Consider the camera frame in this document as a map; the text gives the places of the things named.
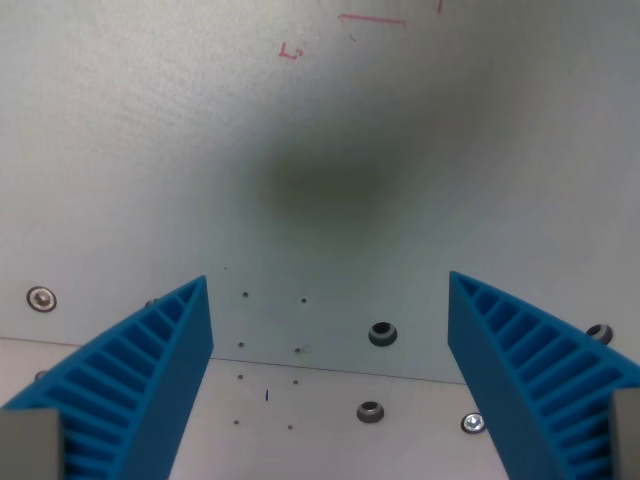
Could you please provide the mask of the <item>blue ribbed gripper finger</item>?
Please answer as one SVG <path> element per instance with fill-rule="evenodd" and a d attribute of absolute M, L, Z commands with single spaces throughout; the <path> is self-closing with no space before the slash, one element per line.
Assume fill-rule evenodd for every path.
<path fill-rule="evenodd" d="M 166 479 L 213 346 L 200 276 L 107 329 L 4 406 L 60 414 L 68 479 Z"/>
<path fill-rule="evenodd" d="M 502 290 L 449 275 L 448 346 L 511 479 L 611 479 L 612 393 L 639 366 Z"/>

